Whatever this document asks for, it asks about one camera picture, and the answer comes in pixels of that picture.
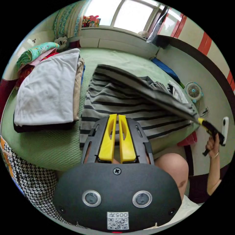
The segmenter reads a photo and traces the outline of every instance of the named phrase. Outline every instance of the black and white patterned cloth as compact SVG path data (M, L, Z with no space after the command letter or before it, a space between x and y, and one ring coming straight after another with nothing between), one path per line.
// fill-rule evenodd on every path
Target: black and white patterned cloth
M5 153L7 152L7 159L11 166L13 180L26 199L45 214L56 220L70 224L60 216L52 203L57 184L55 171L37 167L19 158L6 142L4 144L4 151Z

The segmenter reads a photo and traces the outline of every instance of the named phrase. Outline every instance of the knee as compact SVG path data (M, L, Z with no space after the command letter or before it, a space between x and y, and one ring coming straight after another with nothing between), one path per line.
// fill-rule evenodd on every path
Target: knee
M155 165L165 171L185 172L188 174L187 161L177 153L167 153L155 161Z

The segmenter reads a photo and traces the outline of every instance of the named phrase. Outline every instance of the mattress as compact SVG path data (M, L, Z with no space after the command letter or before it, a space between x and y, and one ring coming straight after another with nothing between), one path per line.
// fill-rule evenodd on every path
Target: mattress
M112 65L136 76L149 76L153 81L159 81L165 86L173 80L153 62L136 55L100 48L81 48L80 51L86 70L80 91L79 115L82 114L86 91L98 64ZM71 130L17 133L13 127L16 95L17 92L13 91L6 104L1 124L1 136L18 157L39 167L58 171L66 171L79 163L82 156L79 148L80 121L77 121ZM177 144L198 127L197 124L192 123L189 127L172 132L169 136L154 140L151 142L153 153Z

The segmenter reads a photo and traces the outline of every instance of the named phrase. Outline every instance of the gray striped cloth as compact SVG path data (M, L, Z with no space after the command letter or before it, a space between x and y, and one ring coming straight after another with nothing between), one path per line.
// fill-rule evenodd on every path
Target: gray striped cloth
M113 66L98 65L81 116L80 147L96 121L116 113L139 122L149 140L190 126L189 119L195 120L197 115L192 104L177 101L162 83ZM118 145L118 125L115 134Z

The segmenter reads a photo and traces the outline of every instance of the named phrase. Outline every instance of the toy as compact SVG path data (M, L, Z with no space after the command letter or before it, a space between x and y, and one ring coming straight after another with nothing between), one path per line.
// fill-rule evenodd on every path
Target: toy
M97 19L99 17L98 15L93 16L83 16L82 19L82 28L87 28L87 27L99 27L100 24L100 19Z
M85 27L86 27L87 22L88 22L88 17L83 16L83 19L82 19L82 28L85 28Z
M90 23L89 23L89 27L94 27L95 26L95 22L97 21L97 17L99 17L98 15L96 16L93 16L93 15L90 15L89 18L90 18Z
M98 28L99 27L99 25L100 25L100 20L101 20L101 18L97 18L96 19L96 22L95 22L95 28Z
M59 48L57 50L63 50L66 49L69 46L69 42L67 40L68 38L66 36L64 37L58 37L54 42L59 44Z

